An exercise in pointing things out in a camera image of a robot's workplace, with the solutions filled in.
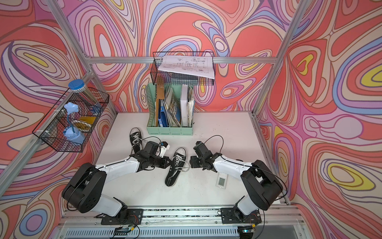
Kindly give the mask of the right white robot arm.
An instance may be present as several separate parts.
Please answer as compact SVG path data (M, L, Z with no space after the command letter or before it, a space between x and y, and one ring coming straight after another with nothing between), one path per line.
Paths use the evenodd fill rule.
M240 162L221 153L212 153L201 141L196 142L194 151L196 155L191 156L191 168L223 173L242 181L247 194L232 208L238 220L259 209L268 210L283 192L280 180L263 161Z

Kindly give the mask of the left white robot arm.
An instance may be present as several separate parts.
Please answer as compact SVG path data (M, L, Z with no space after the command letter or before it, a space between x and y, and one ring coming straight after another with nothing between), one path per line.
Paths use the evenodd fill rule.
M165 156L170 148L167 142L149 141L135 154L110 164L83 164L65 186L62 198L80 213L99 212L112 218L129 217L127 205L102 193L106 183L127 174L138 173L149 167L166 169L170 158Z

